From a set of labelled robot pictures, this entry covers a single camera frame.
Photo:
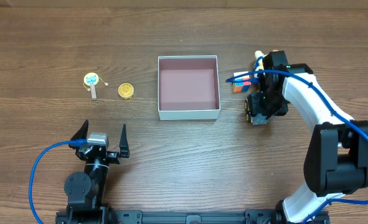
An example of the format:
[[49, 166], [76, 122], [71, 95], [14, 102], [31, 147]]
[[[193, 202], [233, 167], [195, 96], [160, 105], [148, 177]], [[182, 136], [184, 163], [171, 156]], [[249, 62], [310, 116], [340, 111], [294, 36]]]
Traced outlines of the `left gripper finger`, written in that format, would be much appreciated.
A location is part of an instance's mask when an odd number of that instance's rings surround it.
[[129, 144], [127, 140], [126, 124], [124, 124], [122, 127], [119, 148], [120, 148], [119, 157], [122, 157], [122, 158], [130, 157], [130, 149], [129, 149]]
[[81, 128], [70, 138], [71, 142], [68, 146], [72, 149], [79, 149], [83, 143], [87, 141], [89, 121], [86, 119]]

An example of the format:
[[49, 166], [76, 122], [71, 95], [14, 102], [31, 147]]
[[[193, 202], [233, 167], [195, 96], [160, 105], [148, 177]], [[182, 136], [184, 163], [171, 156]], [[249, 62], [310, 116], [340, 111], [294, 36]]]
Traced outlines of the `yellow grey toy truck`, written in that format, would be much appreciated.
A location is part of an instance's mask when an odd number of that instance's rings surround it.
[[253, 125], [267, 124], [267, 116], [264, 115], [264, 108], [261, 106], [262, 94], [253, 92], [245, 100], [246, 120]]

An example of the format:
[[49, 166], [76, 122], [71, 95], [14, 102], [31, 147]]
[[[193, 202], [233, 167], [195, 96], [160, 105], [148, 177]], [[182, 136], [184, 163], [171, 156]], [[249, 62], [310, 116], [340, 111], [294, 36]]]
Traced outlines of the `multicoloured puzzle cube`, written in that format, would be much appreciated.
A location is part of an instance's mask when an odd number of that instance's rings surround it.
[[235, 81], [238, 81], [238, 83], [232, 83], [232, 88], [233, 88], [234, 93], [246, 92], [249, 90], [252, 84], [250, 81], [250, 75], [248, 75], [248, 71], [235, 72], [233, 73], [233, 77], [237, 77], [242, 74], [245, 74], [245, 76], [235, 79]]

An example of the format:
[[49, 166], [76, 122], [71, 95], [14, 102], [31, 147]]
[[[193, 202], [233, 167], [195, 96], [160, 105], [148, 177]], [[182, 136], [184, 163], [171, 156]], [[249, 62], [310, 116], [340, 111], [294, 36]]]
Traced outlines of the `white plush duck toy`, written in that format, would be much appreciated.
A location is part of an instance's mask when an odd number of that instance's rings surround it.
[[253, 66], [253, 70], [254, 71], [259, 71], [259, 70], [273, 70], [273, 66], [272, 65], [265, 65], [263, 62], [263, 59], [267, 56], [267, 54], [264, 54], [261, 50], [257, 50], [255, 52], [255, 59], [256, 62]]

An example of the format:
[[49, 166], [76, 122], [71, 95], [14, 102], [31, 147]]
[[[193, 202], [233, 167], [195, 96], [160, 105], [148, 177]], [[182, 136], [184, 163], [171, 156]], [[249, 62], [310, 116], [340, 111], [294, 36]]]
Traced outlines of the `small wooden rattle drum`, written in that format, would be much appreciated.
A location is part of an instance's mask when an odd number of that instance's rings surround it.
[[102, 82], [105, 86], [108, 86], [108, 83], [105, 82], [97, 73], [90, 72], [87, 73], [83, 78], [83, 86], [86, 91], [90, 92], [91, 99], [97, 100], [97, 91], [96, 86]]

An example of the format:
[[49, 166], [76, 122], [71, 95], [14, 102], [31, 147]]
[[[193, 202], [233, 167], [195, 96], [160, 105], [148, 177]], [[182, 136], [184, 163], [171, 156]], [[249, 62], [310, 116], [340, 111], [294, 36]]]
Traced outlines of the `yellow round gear toy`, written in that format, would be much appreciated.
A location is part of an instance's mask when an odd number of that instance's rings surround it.
[[131, 99], [134, 95], [134, 87], [130, 83], [122, 83], [118, 87], [118, 94], [125, 100]]

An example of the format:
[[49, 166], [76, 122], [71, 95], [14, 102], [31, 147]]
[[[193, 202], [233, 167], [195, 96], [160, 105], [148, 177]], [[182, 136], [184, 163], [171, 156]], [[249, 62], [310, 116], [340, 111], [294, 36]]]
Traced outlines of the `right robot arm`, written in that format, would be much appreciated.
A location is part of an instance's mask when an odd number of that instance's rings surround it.
[[304, 183], [278, 202], [265, 223], [327, 223], [323, 209], [368, 187], [368, 121], [356, 121], [318, 84], [305, 63], [289, 64], [283, 51], [257, 50], [251, 74], [259, 89], [245, 101], [248, 122], [266, 124], [292, 104], [312, 132]]

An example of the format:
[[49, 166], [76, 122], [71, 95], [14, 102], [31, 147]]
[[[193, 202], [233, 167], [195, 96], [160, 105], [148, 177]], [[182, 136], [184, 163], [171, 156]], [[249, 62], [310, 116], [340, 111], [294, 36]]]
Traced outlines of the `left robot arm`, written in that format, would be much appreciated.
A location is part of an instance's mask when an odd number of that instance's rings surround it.
[[85, 162], [85, 167], [82, 172], [74, 172], [65, 180], [68, 204], [65, 212], [56, 214], [56, 224], [120, 222], [115, 211], [103, 203], [103, 195], [110, 164], [119, 164], [121, 158], [130, 156], [126, 126], [122, 127], [118, 152], [108, 150], [107, 134], [88, 134], [88, 126], [89, 122], [85, 121], [68, 145]]

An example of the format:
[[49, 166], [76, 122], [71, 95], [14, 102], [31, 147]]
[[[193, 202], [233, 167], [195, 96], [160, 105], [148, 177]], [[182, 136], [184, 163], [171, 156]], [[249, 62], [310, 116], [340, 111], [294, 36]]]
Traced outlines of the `white square cardboard box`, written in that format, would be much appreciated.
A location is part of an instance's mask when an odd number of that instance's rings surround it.
[[158, 57], [159, 119], [217, 119], [221, 110], [215, 55]]

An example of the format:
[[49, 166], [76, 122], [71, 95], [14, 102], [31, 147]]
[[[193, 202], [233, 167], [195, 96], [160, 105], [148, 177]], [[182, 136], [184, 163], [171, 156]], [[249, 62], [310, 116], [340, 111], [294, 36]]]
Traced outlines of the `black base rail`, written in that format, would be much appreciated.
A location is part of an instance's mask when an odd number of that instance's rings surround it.
[[59, 212], [55, 218], [56, 224], [68, 223], [121, 223], [121, 224], [264, 224], [286, 223], [282, 213], [274, 210], [246, 210], [244, 212], [143, 212], [141, 210], [116, 210], [112, 215], [105, 212], [77, 212], [68, 215]]

